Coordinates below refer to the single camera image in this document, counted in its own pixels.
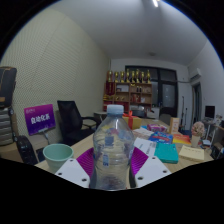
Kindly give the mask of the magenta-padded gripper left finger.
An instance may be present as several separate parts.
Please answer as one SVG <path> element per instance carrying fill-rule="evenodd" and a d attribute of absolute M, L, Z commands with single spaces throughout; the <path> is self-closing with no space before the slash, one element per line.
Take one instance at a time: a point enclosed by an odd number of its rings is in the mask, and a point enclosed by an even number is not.
<path fill-rule="evenodd" d="M 77 159 L 68 159 L 55 175 L 83 188 L 88 188 L 94 171 L 93 151 L 94 149 L 90 148 Z"/>

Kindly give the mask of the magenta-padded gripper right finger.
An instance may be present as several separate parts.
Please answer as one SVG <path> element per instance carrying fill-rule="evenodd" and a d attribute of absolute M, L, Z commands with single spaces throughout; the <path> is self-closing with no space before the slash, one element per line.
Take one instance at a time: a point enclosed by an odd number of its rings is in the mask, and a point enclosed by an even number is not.
<path fill-rule="evenodd" d="M 158 157 L 147 156 L 137 147 L 134 148 L 131 158 L 131 172 L 137 188 L 146 186 L 171 174 Z"/>

